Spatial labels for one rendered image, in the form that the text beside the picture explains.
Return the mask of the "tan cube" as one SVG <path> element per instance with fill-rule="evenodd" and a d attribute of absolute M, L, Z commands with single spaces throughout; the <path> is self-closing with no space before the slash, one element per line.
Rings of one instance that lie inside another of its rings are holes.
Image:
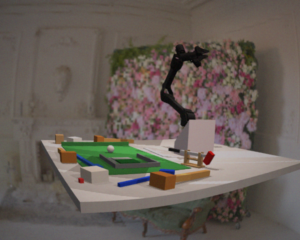
<path fill-rule="evenodd" d="M 64 142 L 63 134 L 55 134 L 55 144 L 62 144 Z"/>

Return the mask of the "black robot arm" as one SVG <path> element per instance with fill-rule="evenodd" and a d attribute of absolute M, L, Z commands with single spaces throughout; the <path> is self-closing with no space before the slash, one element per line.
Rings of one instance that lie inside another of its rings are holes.
<path fill-rule="evenodd" d="M 163 102 L 170 104 L 180 114 L 180 125 L 182 127 L 185 127 L 189 120 L 196 119 L 196 115 L 194 114 L 195 112 L 193 112 L 191 109 L 184 108 L 178 102 L 175 101 L 173 91 L 171 89 L 171 84 L 174 80 L 176 73 L 183 66 L 183 62 L 189 61 L 189 59 L 182 44 L 176 45 L 175 48 L 176 54 L 174 54 L 172 57 L 172 61 L 170 63 L 170 71 L 164 83 L 162 84 L 160 97 Z M 191 60 L 191 63 L 193 63 L 197 68 L 201 66 L 201 62 L 196 57 L 191 58 Z M 169 94 L 165 93 L 165 89 L 167 89 Z"/>

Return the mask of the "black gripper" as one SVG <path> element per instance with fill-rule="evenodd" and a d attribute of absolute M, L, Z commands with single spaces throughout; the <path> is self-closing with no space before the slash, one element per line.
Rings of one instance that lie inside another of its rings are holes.
<path fill-rule="evenodd" d="M 193 52 L 186 52 L 188 56 L 188 60 L 191 62 L 193 57 L 196 57 L 199 61 L 201 61 L 204 58 L 207 58 L 208 55 L 205 55 L 205 53 L 208 53 L 209 50 L 200 48 L 199 46 L 196 46 Z"/>

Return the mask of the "beige box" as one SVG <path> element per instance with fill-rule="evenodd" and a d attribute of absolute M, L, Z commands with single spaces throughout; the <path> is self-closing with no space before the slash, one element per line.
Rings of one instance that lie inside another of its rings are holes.
<path fill-rule="evenodd" d="M 71 136 L 66 138 L 66 142 L 82 142 L 82 138 Z"/>
<path fill-rule="evenodd" d="M 80 167 L 80 178 L 91 184 L 109 182 L 109 170 L 99 166 Z"/>

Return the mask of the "white golf ball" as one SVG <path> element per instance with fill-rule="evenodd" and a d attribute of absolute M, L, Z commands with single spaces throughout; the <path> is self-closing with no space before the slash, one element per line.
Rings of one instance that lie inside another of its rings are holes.
<path fill-rule="evenodd" d="M 112 153 L 112 152 L 114 151 L 114 147 L 113 147 L 112 145 L 109 145 L 109 146 L 107 147 L 107 151 L 108 151 L 109 153 Z"/>

